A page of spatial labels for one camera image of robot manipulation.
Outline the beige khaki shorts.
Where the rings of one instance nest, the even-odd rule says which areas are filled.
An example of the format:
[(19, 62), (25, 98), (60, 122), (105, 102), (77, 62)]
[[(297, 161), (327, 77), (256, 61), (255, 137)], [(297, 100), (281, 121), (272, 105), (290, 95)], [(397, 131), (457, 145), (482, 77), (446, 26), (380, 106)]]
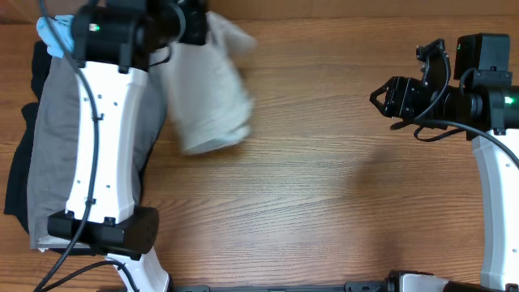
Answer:
[(234, 146), (251, 133), (254, 103), (232, 58), (252, 51), (256, 39), (214, 11), (206, 18), (207, 43), (172, 42), (170, 60), (157, 67), (187, 155)]

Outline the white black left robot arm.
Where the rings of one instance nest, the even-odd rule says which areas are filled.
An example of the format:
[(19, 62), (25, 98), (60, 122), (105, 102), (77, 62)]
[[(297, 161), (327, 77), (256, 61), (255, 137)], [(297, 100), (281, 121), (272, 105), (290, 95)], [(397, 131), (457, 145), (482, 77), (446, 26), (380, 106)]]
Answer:
[(76, 13), (64, 53), (79, 89), (75, 176), (66, 207), (48, 219), (51, 236), (83, 243), (113, 265), (129, 291), (171, 291), (154, 250), (159, 214), (132, 188), (139, 106), (151, 53), (178, 41), (204, 45), (206, 2), (91, 1)]

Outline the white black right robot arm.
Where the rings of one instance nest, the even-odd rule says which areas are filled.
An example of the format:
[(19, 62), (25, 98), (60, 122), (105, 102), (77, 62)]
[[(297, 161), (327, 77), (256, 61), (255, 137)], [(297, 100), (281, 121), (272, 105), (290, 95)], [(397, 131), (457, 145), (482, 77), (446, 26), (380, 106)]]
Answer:
[(391, 126), (409, 125), (442, 140), (465, 133), (472, 144), (482, 186), (484, 257), (477, 285), (431, 274), (392, 272), (385, 291), (516, 291), (518, 289), (518, 88), (508, 69), (510, 37), (479, 33), (457, 40), (449, 62), (444, 40), (416, 49), (422, 78), (393, 76), (370, 95)]

